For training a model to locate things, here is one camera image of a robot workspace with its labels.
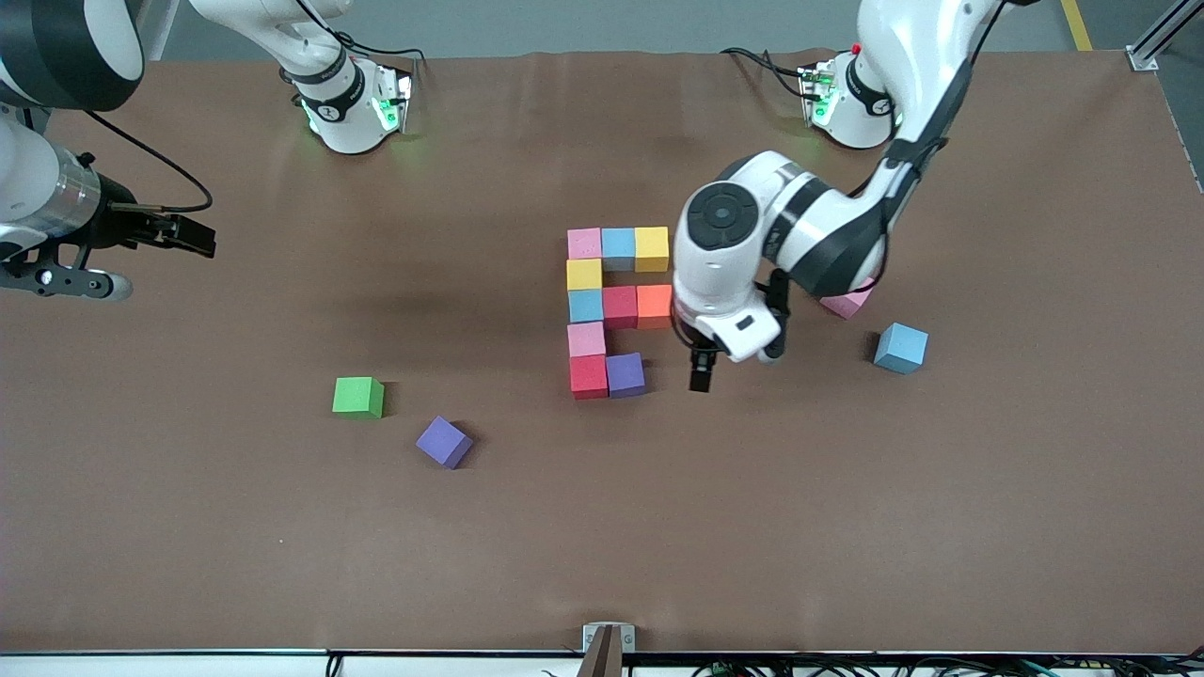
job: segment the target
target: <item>pink cube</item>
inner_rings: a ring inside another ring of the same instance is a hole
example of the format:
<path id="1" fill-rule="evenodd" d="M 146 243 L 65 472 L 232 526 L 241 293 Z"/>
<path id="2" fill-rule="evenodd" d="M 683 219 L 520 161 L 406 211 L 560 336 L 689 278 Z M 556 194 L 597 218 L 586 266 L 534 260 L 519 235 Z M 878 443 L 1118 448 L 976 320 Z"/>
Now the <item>pink cube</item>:
<path id="1" fill-rule="evenodd" d="M 866 278 L 866 282 L 861 284 L 861 287 L 864 287 L 866 284 L 869 284 L 873 281 L 874 281 L 873 277 L 868 277 Z M 866 289 L 864 292 L 854 292 L 852 294 L 845 294 L 844 296 L 827 296 L 820 299 L 820 305 L 834 312 L 836 314 L 843 317 L 844 319 L 849 319 L 850 317 L 854 316 L 854 313 L 861 310 L 861 306 L 864 305 L 866 299 L 869 298 L 870 292 L 873 292 L 873 289 Z"/>
<path id="2" fill-rule="evenodd" d="M 602 229 L 582 228 L 568 231 L 568 258 L 569 259 L 601 259 L 602 258 Z"/>
<path id="3" fill-rule="evenodd" d="M 588 358 L 606 354 L 606 332 L 601 322 L 568 325 L 568 357 Z"/>

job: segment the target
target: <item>green block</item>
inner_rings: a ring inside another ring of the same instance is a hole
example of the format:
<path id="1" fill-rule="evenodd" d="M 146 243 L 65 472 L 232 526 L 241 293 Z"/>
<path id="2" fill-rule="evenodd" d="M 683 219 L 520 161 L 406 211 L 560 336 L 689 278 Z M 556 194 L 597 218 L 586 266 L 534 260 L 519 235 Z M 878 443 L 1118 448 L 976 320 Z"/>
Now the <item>green block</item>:
<path id="1" fill-rule="evenodd" d="M 384 384 L 371 376 L 336 379 L 332 411 L 352 420 L 380 418 L 384 412 Z"/>

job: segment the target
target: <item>cube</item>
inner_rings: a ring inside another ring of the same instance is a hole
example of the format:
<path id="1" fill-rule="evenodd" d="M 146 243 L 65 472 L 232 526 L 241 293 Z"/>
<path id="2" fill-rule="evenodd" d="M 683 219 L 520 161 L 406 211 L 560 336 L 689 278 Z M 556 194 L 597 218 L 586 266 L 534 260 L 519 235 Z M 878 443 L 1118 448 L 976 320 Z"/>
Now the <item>cube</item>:
<path id="1" fill-rule="evenodd" d="M 601 259 L 602 229 L 583 228 L 568 231 L 569 259 Z"/>
<path id="2" fill-rule="evenodd" d="M 602 269 L 607 272 L 636 270 L 636 229 L 602 229 Z"/>
<path id="3" fill-rule="evenodd" d="M 639 353 L 608 357 L 606 377 L 612 398 L 635 398 L 644 394 L 644 360 Z"/>
<path id="4" fill-rule="evenodd" d="M 568 389 L 577 400 L 595 400 L 609 395 L 606 355 L 568 358 Z"/>
<path id="5" fill-rule="evenodd" d="M 873 282 L 874 278 L 870 277 L 866 279 L 866 282 L 858 284 L 858 287 L 864 287 Z M 857 311 L 861 310 L 861 306 L 864 305 L 866 299 L 869 298 L 870 292 L 873 292 L 873 289 L 866 289 L 864 292 L 854 292 L 851 294 L 845 294 L 844 296 L 826 296 L 824 299 L 820 299 L 820 305 L 834 312 L 836 314 L 843 317 L 844 319 L 849 319 Z"/>
<path id="6" fill-rule="evenodd" d="M 384 384 L 371 376 L 336 378 L 331 411 L 350 420 L 380 418 L 384 413 Z"/>
<path id="7" fill-rule="evenodd" d="M 639 317 L 636 329 L 667 329 L 669 304 L 673 302 L 672 284 L 641 284 L 636 287 L 636 305 Z"/>
<path id="8" fill-rule="evenodd" d="M 565 261 L 568 290 L 601 289 L 602 259 L 569 259 Z"/>
<path id="9" fill-rule="evenodd" d="M 606 354 L 606 332 L 601 322 L 568 325 L 568 357 L 585 358 Z"/>
<path id="10" fill-rule="evenodd" d="M 604 289 L 577 289 L 568 293 L 568 322 L 602 322 L 602 300 Z"/>
<path id="11" fill-rule="evenodd" d="M 878 340 L 874 364 L 898 373 L 911 373 L 923 364 L 928 335 L 905 324 L 895 323 Z"/>
<path id="12" fill-rule="evenodd" d="M 639 301 L 635 287 L 603 287 L 602 316 L 607 329 L 636 329 Z"/>
<path id="13" fill-rule="evenodd" d="M 418 438 L 418 448 L 448 470 L 455 470 L 460 465 L 464 455 L 468 453 L 468 447 L 472 447 L 472 438 L 442 416 L 435 417 Z"/>
<path id="14" fill-rule="evenodd" d="M 636 229 L 636 272 L 669 270 L 669 229 L 654 225 Z"/>

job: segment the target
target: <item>orange cube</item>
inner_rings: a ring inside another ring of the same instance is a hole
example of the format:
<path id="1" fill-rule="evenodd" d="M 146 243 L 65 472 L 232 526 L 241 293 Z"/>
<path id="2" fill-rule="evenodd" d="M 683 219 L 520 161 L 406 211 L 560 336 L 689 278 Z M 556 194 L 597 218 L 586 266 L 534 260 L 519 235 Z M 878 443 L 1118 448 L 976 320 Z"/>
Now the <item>orange cube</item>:
<path id="1" fill-rule="evenodd" d="M 669 304 L 673 302 L 672 284 L 641 284 L 636 287 L 636 307 L 639 317 L 636 329 L 668 329 Z"/>

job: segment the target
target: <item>black circular cap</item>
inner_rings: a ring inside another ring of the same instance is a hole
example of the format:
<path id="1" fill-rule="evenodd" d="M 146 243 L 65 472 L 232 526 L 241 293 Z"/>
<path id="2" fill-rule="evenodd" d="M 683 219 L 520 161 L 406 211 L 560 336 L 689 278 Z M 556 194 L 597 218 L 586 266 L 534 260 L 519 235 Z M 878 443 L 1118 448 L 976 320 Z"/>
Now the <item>black circular cap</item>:
<path id="1" fill-rule="evenodd" d="M 694 196 L 686 208 L 690 240 L 707 251 L 734 247 L 756 230 L 756 199 L 736 183 L 713 183 Z"/>

